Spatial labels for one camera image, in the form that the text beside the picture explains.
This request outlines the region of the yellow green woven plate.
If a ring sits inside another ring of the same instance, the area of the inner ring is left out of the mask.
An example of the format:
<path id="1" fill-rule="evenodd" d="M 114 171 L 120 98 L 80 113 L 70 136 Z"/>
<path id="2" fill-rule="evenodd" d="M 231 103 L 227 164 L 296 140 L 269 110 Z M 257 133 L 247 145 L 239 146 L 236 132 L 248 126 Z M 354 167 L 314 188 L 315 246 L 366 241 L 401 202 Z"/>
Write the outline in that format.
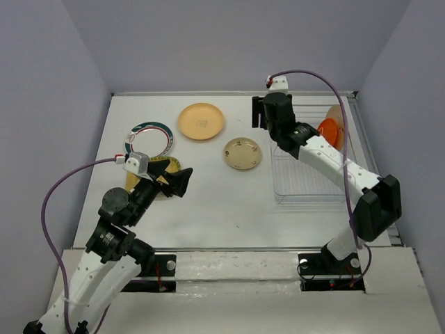
<path id="1" fill-rule="evenodd" d="M 166 169 L 169 173 L 174 173 L 174 172 L 177 172 L 177 171 L 181 170 L 180 164 L 177 163 L 177 160 L 176 160 L 176 159 L 171 159 L 171 158 L 169 158 L 169 157 L 168 157 L 168 158 L 155 158 L 155 159 L 153 159 L 153 158 L 149 158 L 150 161 L 156 161 L 156 160 L 162 160 L 162 159 L 169 159 L 169 160 L 170 160 L 170 165 L 169 165 L 168 168 Z M 132 186 L 131 188 L 124 189 L 124 190 L 121 191 L 121 193 L 122 193 L 122 194 L 120 195 L 121 199 L 125 199 L 127 202 L 129 202 L 129 196 L 130 196 L 131 190 L 135 187 L 135 185 L 137 185 L 137 183 L 138 183 L 141 179 L 148 179 L 148 180 L 151 180 L 151 179 L 149 178 L 148 175 L 134 175 L 134 174 L 129 173 L 129 172 L 128 172 L 128 174 L 133 175 L 133 178 L 135 179 L 135 181 L 134 181 L 133 186 Z M 159 178 L 158 180 L 156 180 L 156 181 L 167 184 L 167 181 L 166 181 L 163 177 L 160 177 L 160 178 Z"/>

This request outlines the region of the white plate green rim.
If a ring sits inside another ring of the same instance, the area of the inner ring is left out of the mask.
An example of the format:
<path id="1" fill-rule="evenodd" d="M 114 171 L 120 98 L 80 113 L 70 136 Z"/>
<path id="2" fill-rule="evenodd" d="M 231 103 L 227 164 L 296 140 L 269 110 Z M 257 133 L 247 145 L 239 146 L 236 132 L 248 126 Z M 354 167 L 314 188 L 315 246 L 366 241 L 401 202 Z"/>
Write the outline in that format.
<path id="1" fill-rule="evenodd" d="M 174 143 L 172 130 L 161 122 L 144 122 L 133 127 L 124 140 L 127 154 L 142 152 L 149 157 L 163 157 Z"/>

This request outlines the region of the small beige patterned plate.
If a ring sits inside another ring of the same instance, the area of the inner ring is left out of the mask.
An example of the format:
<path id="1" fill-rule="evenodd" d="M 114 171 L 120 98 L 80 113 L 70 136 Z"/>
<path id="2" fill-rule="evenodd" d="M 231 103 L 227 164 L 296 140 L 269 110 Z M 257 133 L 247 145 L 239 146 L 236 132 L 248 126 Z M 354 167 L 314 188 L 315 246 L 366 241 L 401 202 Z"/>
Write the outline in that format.
<path id="1" fill-rule="evenodd" d="M 234 169 L 250 170 L 261 162 L 262 151 L 254 140 L 238 137 L 226 143 L 223 158 L 225 163 Z"/>

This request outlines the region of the plain beige round plate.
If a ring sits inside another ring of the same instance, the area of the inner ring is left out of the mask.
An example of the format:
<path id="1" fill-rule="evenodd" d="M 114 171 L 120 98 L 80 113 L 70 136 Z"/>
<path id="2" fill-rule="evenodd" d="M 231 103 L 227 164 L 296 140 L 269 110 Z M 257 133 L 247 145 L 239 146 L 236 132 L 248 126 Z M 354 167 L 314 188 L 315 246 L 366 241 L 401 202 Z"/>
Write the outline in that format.
<path id="1" fill-rule="evenodd" d="M 196 141 L 205 141 L 222 131 L 225 117 L 213 104 L 195 103 L 179 114 L 177 126 L 184 136 Z"/>

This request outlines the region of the orange round plate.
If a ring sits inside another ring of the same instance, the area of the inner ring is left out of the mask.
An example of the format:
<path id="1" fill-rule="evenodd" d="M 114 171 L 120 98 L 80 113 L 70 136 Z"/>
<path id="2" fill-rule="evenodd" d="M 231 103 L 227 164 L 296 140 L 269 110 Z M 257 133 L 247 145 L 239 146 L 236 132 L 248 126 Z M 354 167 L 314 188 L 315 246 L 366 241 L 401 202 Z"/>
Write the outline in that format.
<path id="1" fill-rule="evenodd" d="M 333 118 L 325 118 L 317 128 L 317 131 L 325 140 L 338 151 L 344 146 L 344 126 L 338 124 Z"/>

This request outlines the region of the beige bird pattern plate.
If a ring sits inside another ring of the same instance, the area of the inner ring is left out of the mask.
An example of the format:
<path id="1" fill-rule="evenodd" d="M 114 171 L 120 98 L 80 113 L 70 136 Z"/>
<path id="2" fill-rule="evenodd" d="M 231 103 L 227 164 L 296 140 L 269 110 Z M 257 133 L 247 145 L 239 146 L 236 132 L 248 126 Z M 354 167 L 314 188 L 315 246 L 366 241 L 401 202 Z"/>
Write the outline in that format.
<path id="1" fill-rule="evenodd" d="M 337 125 L 337 138 L 334 147 L 338 151 L 342 151 L 345 142 L 345 122 L 343 120 L 343 114 L 341 111 L 341 106 L 339 104 L 333 105 L 329 108 L 325 116 L 326 119 L 330 118 L 335 121 Z"/>

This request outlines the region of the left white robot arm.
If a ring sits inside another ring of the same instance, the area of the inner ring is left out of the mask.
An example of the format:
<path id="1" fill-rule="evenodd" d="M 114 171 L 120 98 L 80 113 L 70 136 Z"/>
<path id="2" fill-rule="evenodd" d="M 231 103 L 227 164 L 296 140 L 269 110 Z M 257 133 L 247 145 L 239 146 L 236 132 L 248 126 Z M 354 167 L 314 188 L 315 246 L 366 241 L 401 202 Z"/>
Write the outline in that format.
<path id="1" fill-rule="evenodd" d="M 63 290 L 41 318 L 25 326 L 24 333 L 98 333 L 113 299 L 137 275 L 153 269 L 156 251 L 138 239 L 130 228 L 141 220 L 159 193 L 167 198 L 183 197 L 193 169 L 170 173 L 166 170 L 170 164 L 167 159 L 152 161 L 141 152 L 117 154 L 90 165 L 110 162 L 121 165 L 140 180 L 130 191 L 116 187 L 104 194 L 99 220 L 72 276 L 68 276 L 49 236 L 46 210 L 57 187 L 88 166 L 61 177 L 44 197 L 40 212 L 42 231 L 59 264 Z"/>

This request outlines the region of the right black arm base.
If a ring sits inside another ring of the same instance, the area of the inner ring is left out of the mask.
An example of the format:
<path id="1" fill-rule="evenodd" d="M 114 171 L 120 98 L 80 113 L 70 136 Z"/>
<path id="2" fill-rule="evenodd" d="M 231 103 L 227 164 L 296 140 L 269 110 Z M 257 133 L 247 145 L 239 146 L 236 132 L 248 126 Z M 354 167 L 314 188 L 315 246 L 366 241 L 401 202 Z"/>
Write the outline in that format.
<path id="1" fill-rule="evenodd" d="M 319 252 L 299 253 L 296 265 L 303 292 L 364 292 L 363 270 L 357 251 L 337 260 L 325 246 Z"/>

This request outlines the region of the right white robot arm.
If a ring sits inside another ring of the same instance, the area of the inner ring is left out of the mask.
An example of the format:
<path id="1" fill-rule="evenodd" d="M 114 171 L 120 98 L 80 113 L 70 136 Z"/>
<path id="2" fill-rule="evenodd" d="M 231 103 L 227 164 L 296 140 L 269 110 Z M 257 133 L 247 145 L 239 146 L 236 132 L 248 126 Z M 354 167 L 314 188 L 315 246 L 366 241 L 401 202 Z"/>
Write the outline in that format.
<path id="1" fill-rule="evenodd" d="M 252 127 L 270 138 L 294 159 L 311 166 L 345 194 L 349 225 L 321 249 L 321 267 L 335 273 L 346 258 L 377 239 L 402 215 L 400 182 L 380 177 L 339 152 L 311 125 L 296 121 L 292 96 L 281 92 L 252 98 Z"/>

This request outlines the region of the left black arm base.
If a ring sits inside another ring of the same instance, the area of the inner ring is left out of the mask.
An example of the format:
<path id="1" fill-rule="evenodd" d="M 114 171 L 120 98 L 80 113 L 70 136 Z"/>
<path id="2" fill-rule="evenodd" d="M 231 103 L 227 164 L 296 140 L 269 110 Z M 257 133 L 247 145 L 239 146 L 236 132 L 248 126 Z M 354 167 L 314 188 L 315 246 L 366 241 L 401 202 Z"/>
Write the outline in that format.
<path id="1" fill-rule="evenodd" d="M 156 253 L 154 263 L 127 283 L 122 292 L 126 293 L 175 293 L 177 255 Z"/>

